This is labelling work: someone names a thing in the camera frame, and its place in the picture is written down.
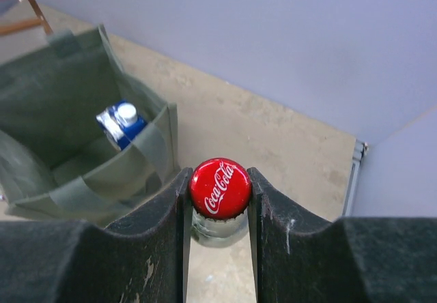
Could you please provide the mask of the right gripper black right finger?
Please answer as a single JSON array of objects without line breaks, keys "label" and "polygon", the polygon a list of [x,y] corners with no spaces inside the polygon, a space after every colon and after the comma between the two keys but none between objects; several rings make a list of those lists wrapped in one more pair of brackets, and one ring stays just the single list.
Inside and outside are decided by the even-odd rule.
[{"label": "right gripper black right finger", "polygon": [[330,222],[248,173],[258,302],[436,301],[435,218]]}]

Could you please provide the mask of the green canvas bag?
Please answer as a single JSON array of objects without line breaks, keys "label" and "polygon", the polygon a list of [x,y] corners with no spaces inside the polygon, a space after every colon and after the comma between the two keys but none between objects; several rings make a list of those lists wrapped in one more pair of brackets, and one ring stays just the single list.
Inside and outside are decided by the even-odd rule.
[{"label": "green canvas bag", "polygon": [[[118,150],[96,116],[122,100],[147,125]],[[103,26],[52,35],[46,46],[1,66],[1,189],[8,215],[106,226],[179,170],[176,105],[123,69]]]}]

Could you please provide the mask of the cola glass bottle red cap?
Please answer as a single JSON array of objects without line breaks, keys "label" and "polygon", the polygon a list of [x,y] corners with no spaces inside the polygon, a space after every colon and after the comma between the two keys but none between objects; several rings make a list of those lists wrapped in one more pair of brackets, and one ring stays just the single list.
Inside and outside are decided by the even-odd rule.
[{"label": "cola glass bottle red cap", "polygon": [[248,233],[252,185],[243,166],[223,157],[206,160],[194,170],[188,191],[196,242],[209,248],[226,248]]}]

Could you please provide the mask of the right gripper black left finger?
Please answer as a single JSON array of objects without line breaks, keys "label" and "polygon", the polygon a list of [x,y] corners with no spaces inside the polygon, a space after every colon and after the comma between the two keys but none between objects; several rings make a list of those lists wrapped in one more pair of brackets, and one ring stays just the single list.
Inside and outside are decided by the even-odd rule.
[{"label": "right gripper black left finger", "polygon": [[100,228],[1,223],[2,302],[185,302],[192,206],[182,169],[152,200]]}]

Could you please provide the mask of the blue yellow juice carton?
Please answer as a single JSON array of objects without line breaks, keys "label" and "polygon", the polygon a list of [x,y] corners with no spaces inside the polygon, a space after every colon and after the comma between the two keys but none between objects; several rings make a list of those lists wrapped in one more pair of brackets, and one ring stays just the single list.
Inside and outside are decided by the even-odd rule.
[{"label": "blue yellow juice carton", "polygon": [[135,137],[147,126],[136,107],[122,100],[108,106],[97,114],[96,121],[110,144],[118,151],[127,148]]}]

